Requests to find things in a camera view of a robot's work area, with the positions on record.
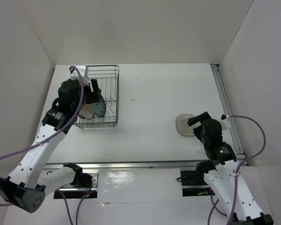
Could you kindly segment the small blue patterned plate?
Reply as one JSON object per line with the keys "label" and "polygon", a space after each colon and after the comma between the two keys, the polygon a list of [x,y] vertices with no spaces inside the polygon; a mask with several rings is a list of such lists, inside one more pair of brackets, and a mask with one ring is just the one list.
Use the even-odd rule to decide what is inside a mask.
{"label": "small blue patterned plate", "polygon": [[102,118],[106,114],[106,103],[102,95],[99,96],[99,102],[97,103],[92,103],[91,104],[93,113],[99,117]]}

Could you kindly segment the orange sunburst plate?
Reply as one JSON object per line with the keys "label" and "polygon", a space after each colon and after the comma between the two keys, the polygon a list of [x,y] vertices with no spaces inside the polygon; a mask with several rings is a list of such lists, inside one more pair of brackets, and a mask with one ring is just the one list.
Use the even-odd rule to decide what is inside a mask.
{"label": "orange sunburst plate", "polygon": [[94,118],[94,112],[92,109],[92,105],[91,104],[85,104],[82,108],[81,108],[84,116],[85,116],[85,120],[91,120]]}

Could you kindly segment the green red rimmed plate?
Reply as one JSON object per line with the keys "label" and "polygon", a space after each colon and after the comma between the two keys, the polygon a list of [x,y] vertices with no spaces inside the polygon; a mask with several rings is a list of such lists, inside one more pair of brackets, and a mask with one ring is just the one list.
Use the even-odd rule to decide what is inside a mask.
{"label": "green red rimmed plate", "polygon": [[78,113],[78,116],[81,118],[81,119],[86,119],[82,110]]}

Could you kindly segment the small beige speckled dish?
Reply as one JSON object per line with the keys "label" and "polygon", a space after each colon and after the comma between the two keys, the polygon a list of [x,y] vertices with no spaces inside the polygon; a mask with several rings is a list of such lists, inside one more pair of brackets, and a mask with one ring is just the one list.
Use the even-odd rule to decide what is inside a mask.
{"label": "small beige speckled dish", "polygon": [[189,118],[195,117],[193,114],[181,114],[176,118],[176,130],[182,136],[195,137],[193,130],[200,125],[200,123],[195,123],[192,126],[188,126],[187,122]]}

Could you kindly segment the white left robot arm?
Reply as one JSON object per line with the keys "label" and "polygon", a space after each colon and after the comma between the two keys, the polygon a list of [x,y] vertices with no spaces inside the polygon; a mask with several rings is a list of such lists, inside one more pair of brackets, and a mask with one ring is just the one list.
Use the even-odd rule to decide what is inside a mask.
{"label": "white left robot arm", "polygon": [[76,122],[77,114],[87,103],[99,102],[97,81],[79,83],[68,79],[58,89],[58,98],[42,120],[39,133],[21,162],[6,177],[0,178],[0,196],[29,213],[35,212],[45,197],[64,185],[91,187],[92,177],[74,163],[64,163],[58,170],[41,176],[51,154]]}

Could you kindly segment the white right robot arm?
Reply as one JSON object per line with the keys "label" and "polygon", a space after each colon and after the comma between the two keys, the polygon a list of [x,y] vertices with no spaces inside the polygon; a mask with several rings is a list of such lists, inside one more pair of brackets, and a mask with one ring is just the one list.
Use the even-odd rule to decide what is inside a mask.
{"label": "white right robot arm", "polygon": [[238,161],[232,147],[223,141],[222,132],[229,129],[233,115],[222,115],[219,120],[208,112],[188,119],[188,126],[199,123],[193,129],[202,143],[207,161],[197,164],[195,179],[207,183],[217,196],[217,202],[225,209],[229,225],[272,225],[274,220],[266,214],[252,196],[242,173],[241,166],[248,161]]}

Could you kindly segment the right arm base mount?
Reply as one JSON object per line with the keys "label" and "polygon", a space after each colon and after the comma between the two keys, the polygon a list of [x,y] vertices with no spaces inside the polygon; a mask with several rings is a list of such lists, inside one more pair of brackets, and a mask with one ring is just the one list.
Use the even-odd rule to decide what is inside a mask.
{"label": "right arm base mount", "polygon": [[181,171],[176,181],[182,185],[183,197],[208,196],[212,194],[211,187],[200,180],[195,171]]}

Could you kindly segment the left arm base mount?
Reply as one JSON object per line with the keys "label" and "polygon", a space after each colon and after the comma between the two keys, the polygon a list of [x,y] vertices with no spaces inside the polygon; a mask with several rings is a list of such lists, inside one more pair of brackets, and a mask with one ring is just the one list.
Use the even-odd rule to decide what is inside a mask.
{"label": "left arm base mount", "polygon": [[66,184],[59,188],[66,199],[82,199],[86,195],[86,199],[97,198],[97,188],[98,188],[98,171],[89,171],[88,177],[84,178],[78,186],[73,186]]}

